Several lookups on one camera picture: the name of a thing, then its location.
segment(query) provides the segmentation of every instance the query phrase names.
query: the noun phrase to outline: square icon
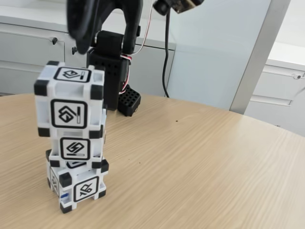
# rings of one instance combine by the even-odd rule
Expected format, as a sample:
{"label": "square icon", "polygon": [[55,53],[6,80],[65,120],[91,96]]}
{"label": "square icon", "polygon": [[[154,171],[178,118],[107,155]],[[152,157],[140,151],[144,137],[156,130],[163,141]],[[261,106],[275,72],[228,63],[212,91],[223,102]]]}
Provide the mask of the square icon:
{"label": "square icon", "polygon": [[60,145],[62,159],[75,161],[90,159],[89,139],[63,137]]}
{"label": "square icon", "polygon": [[85,129],[87,110],[85,102],[53,99],[51,101],[52,125],[57,128]]}
{"label": "square icon", "polygon": [[74,186],[74,202],[93,196],[99,189],[99,177],[93,177]]}
{"label": "square icon", "polygon": [[53,189],[55,190],[55,193],[57,194],[57,196],[59,196],[59,182],[57,177],[55,176],[55,173],[53,172],[53,170],[50,168],[50,183],[53,187]]}
{"label": "square icon", "polygon": [[91,71],[88,69],[59,68],[54,76],[55,80],[87,83],[90,81]]}

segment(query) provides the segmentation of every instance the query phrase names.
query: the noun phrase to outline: drawer handle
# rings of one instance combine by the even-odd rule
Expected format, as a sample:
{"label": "drawer handle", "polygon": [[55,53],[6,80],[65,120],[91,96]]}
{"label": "drawer handle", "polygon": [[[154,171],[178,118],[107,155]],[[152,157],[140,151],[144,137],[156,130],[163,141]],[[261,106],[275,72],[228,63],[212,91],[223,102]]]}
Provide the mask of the drawer handle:
{"label": "drawer handle", "polygon": [[300,76],[300,75],[296,75],[296,74],[294,74],[293,76],[294,76],[294,79],[295,79],[295,80],[299,80],[299,79],[301,79],[301,76]]}
{"label": "drawer handle", "polygon": [[54,37],[54,38],[52,39],[52,43],[53,43],[53,45],[55,45],[57,42],[58,42],[57,37]]}
{"label": "drawer handle", "polygon": [[76,52],[77,52],[77,48],[76,48],[76,47],[73,47],[73,48],[72,48],[72,55],[74,55]]}

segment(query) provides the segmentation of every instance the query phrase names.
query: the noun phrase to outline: cabinet drawer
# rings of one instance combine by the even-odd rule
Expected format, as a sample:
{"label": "cabinet drawer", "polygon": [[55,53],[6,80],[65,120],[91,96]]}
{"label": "cabinet drawer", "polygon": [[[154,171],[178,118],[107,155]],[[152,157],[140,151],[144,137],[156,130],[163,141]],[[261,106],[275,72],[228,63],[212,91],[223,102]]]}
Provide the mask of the cabinet drawer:
{"label": "cabinet drawer", "polygon": [[[301,79],[295,79],[295,75],[299,75]],[[304,83],[304,72],[302,71],[266,65],[253,94],[294,100]]]}
{"label": "cabinet drawer", "polygon": [[34,92],[34,83],[40,73],[0,69],[0,93],[22,94]]}
{"label": "cabinet drawer", "polygon": [[64,62],[64,42],[55,45],[49,38],[0,33],[0,60],[45,65],[48,61]]}
{"label": "cabinet drawer", "polygon": [[287,121],[290,108],[290,106],[250,101],[244,114],[273,125],[284,126]]}

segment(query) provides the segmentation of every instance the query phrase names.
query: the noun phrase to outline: printed symbol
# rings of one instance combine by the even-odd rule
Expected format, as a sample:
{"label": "printed symbol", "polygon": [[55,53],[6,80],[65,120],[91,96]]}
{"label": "printed symbol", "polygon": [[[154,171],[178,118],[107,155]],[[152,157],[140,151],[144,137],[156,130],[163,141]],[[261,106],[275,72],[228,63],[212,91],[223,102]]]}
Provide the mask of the printed symbol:
{"label": "printed symbol", "polygon": [[56,176],[51,168],[50,168],[50,178],[51,178],[51,184],[53,187],[53,191],[55,191],[56,194],[59,195],[58,179],[56,178]]}
{"label": "printed symbol", "polygon": [[67,147],[67,150],[71,152],[71,154],[67,154],[68,156],[85,156],[85,154],[78,154],[85,146],[80,142],[73,142],[71,145]]}
{"label": "printed symbol", "polygon": [[56,181],[56,178],[52,176],[52,185],[53,187],[57,190],[57,181]]}
{"label": "printed symbol", "polygon": [[86,162],[67,162],[67,167],[70,168],[70,169],[74,169],[74,168],[78,168],[78,167],[81,167],[81,166],[84,166],[86,165]]}
{"label": "printed symbol", "polygon": [[81,196],[92,192],[92,188],[90,188],[90,185],[92,185],[92,183],[89,185],[85,184],[81,187]]}
{"label": "printed symbol", "polygon": [[68,70],[68,71],[63,72],[62,75],[68,79],[80,77],[80,80],[82,80],[82,79],[84,79],[85,74],[86,74],[86,72],[81,72],[81,74],[79,75],[76,71]]}
{"label": "printed symbol", "polygon": [[65,123],[70,122],[74,119],[74,117],[77,118],[77,124],[81,123],[81,107],[77,107],[77,113],[72,111],[68,106],[64,106],[62,109],[58,111],[60,113],[59,118],[64,121]]}

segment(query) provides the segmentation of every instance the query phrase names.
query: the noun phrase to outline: wire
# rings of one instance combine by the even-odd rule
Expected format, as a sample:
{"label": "wire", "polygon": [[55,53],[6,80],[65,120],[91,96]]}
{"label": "wire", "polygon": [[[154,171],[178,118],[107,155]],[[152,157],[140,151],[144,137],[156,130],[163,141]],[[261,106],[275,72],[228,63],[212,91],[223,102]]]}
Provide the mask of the wire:
{"label": "wire", "polygon": [[143,43],[142,43],[140,49],[138,51],[134,52],[132,55],[138,54],[142,50],[142,48],[144,47],[144,44],[145,44],[145,41],[146,41],[146,38],[147,38],[147,34],[148,34],[148,30],[149,30],[149,26],[151,25],[152,11],[153,11],[153,0],[152,0],[152,5],[151,5],[150,11],[149,11],[149,17],[148,17],[148,22],[147,22],[147,26],[146,26],[145,35],[144,35],[144,38],[143,38]]}
{"label": "wire", "polygon": [[169,10],[167,15],[166,15],[166,25],[165,25],[165,61],[164,61],[164,66],[163,66],[163,73],[162,73],[162,84],[163,84],[163,89],[165,92],[165,95],[167,98],[170,96],[167,93],[166,86],[165,86],[165,73],[166,73],[166,66],[167,66],[167,61],[168,61],[168,34],[170,30],[170,17],[171,17],[171,11]]}
{"label": "wire", "polygon": [[[131,65],[131,63],[132,63],[132,57],[131,56],[121,55],[121,57],[129,60],[129,65]],[[127,76],[126,76],[126,80],[123,84],[122,91],[119,92],[119,94],[124,94],[126,92],[126,87],[127,87],[128,82],[129,82],[129,74],[130,74],[130,66],[128,66],[128,73],[127,73]]]}

